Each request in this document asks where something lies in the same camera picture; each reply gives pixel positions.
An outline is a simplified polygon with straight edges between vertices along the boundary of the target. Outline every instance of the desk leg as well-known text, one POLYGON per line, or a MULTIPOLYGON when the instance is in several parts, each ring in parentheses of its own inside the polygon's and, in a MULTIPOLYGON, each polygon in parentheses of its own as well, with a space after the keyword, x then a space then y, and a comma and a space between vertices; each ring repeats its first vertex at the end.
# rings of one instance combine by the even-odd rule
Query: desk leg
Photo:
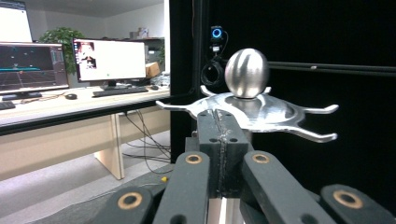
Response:
POLYGON ((112 127, 112 148, 94 153, 101 162, 117 179, 125 177, 120 139, 120 118, 117 114, 110 115, 112 127))

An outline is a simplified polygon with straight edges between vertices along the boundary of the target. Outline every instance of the metal ring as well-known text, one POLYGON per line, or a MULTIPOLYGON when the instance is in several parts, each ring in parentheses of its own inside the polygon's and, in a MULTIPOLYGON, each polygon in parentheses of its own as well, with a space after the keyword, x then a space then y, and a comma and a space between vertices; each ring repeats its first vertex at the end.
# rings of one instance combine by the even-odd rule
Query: metal ring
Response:
POLYGON ((363 202, 361 199, 354 193, 350 193, 344 190, 336 190, 332 196, 334 199, 339 202, 340 204, 349 207, 349 208, 354 208, 354 209, 360 209, 363 207, 363 202), (347 196, 352 199, 353 202, 347 201, 343 196, 347 196))
POLYGON ((264 154, 254 154, 251 158, 257 163, 268 163, 270 161, 270 158, 264 154))
POLYGON ((123 210, 134 209, 137 206, 139 206, 139 204, 142 203, 142 199, 143 199, 142 195, 137 192, 126 193, 119 198, 119 208, 123 210), (134 202, 126 203, 125 199, 128 197, 134 197, 135 198, 134 202))
POLYGON ((193 154, 186 157, 186 162, 189 164, 198 164, 202 161, 202 157, 199 155, 193 154))

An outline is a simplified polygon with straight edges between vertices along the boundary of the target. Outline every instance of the green plant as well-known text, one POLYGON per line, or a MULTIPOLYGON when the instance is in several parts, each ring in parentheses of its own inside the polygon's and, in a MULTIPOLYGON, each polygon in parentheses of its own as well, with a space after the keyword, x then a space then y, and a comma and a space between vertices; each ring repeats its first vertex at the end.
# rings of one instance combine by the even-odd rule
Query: green plant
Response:
POLYGON ((66 73, 74 75, 77 70, 76 70, 76 64, 74 62, 72 39, 83 38, 83 37, 84 35, 80 31, 74 30, 69 27, 57 27, 54 30, 48 30, 46 33, 40 36, 38 41, 40 43, 63 44, 66 73))
POLYGON ((161 46, 160 46, 160 53, 158 54, 158 58, 159 58, 159 63, 163 64, 163 62, 165 61, 165 43, 162 42, 161 46))

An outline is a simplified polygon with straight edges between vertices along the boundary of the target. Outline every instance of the metal arm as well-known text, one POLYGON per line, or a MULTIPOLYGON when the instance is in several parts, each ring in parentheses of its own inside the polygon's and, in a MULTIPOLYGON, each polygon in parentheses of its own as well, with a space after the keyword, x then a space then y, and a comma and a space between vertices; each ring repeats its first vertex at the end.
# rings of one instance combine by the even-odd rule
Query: metal arm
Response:
POLYGON ((203 224, 208 199, 222 197, 241 199, 247 224, 396 223, 389 211, 347 186, 328 186, 313 197, 275 156, 253 149, 229 112, 206 110, 197 121, 198 137, 186 139, 186 152, 163 190, 122 189, 93 223, 203 224))

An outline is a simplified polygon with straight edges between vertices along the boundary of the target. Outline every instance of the keyboard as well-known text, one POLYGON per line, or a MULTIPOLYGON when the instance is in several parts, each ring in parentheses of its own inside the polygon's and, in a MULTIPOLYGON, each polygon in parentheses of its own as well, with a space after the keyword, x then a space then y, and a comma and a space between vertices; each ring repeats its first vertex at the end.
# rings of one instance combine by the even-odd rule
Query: keyboard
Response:
POLYGON ((94 91, 93 97, 102 97, 102 96, 112 96, 112 95, 123 95, 130 93, 139 93, 148 91, 146 87, 133 87, 128 89, 115 89, 111 91, 94 91))

